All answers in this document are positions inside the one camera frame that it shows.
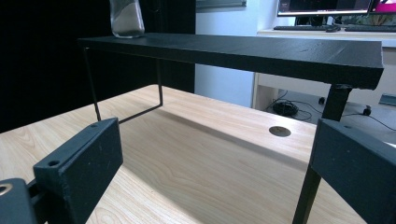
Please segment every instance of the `keyboard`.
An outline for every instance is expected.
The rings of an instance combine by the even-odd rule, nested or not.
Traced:
[[[297,26],[276,26],[274,30],[285,31],[326,31],[329,26],[311,26],[311,25],[297,25]]]
[[[346,28],[347,32],[384,32],[396,33],[396,26],[351,26]]]

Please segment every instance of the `clear glass jar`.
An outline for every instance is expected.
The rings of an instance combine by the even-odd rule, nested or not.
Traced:
[[[119,38],[132,38],[145,33],[139,0],[110,0],[111,31]]]

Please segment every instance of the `light wood tabletop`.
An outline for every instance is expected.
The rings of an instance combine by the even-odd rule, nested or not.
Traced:
[[[102,119],[158,104],[157,88],[100,102]],[[291,223],[315,125],[169,88],[163,100],[120,125],[124,163],[88,223]],[[34,164],[94,122],[90,105],[0,134],[0,180],[31,181]],[[322,181],[308,223],[364,221]]]

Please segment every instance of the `white wall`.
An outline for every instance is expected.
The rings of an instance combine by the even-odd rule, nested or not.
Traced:
[[[247,0],[246,7],[197,10],[196,34],[254,36],[269,29],[276,18],[277,0]],[[197,64],[195,93],[232,104],[251,107],[252,72]]]

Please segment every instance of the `computer monitor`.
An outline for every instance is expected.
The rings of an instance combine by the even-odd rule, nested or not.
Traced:
[[[279,0],[278,17],[368,14],[372,0]]]
[[[396,0],[374,0],[370,14],[396,15]]]

